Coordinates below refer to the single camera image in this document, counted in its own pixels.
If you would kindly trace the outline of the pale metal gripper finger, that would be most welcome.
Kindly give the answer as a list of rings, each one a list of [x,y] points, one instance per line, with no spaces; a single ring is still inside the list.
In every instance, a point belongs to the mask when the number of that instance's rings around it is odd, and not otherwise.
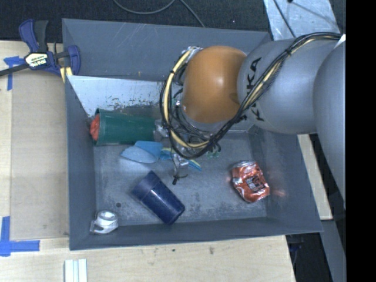
[[[174,175],[173,175],[173,185],[176,185],[177,182],[180,179],[180,156],[179,155],[173,155],[172,158],[173,164],[174,164]]]
[[[178,161],[178,178],[184,178],[188,175],[189,162],[186,159]]]

